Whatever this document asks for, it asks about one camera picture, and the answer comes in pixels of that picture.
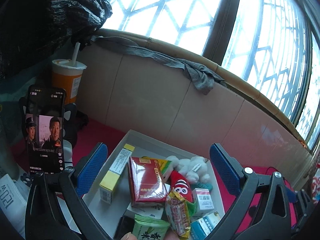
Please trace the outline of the person's left hand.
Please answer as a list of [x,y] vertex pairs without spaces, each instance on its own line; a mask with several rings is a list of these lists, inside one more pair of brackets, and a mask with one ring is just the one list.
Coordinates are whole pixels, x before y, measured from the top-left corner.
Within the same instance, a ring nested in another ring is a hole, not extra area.
[[[172,230],[168,230],[163,239],[164,240],[179,240],[179,237]],[[127,234],[125,234],[121,238],[121,240],[137,240],[137,238],[131,232],[128,232]]]

